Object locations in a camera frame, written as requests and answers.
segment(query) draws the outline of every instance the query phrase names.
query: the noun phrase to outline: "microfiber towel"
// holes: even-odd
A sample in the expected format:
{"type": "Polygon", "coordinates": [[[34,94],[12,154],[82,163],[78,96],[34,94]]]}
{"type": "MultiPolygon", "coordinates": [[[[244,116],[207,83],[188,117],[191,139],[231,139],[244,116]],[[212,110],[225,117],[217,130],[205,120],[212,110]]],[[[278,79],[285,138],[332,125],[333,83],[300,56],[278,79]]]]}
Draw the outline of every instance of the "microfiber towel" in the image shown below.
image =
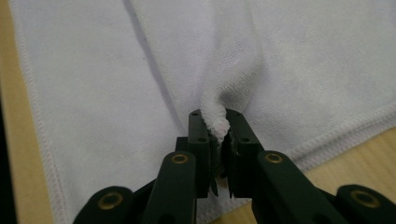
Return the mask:
{"type": "MultiPolygon", "coordinates": [[[[56,223],[155,178],[197,108],[302,170],[396,125],[394,1],[9,2],[56,223]]],[[[246,201],[210,193],[198,223],[246,201]]]]}

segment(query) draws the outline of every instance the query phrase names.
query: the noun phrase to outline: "wooden table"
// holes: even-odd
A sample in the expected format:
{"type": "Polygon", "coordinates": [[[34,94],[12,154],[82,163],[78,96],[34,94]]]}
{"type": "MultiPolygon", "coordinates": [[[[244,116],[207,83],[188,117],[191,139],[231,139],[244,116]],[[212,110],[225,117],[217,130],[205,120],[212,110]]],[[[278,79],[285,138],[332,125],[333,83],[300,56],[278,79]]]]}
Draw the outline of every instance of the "wooden table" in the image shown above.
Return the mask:
{"type": "MultiPolygon", "coordinates": [[[[0,90],[18,221],[52,223],[50,199],[7,1],[0,1],[0,90]]],[[[359,184],[396,202],[396,128],[321,164],[306,175],[317,187],[332,194],[339,186],[359,184]]],[[[255,223],[255,219],[247,204],[213,223],[255,223]]]]}

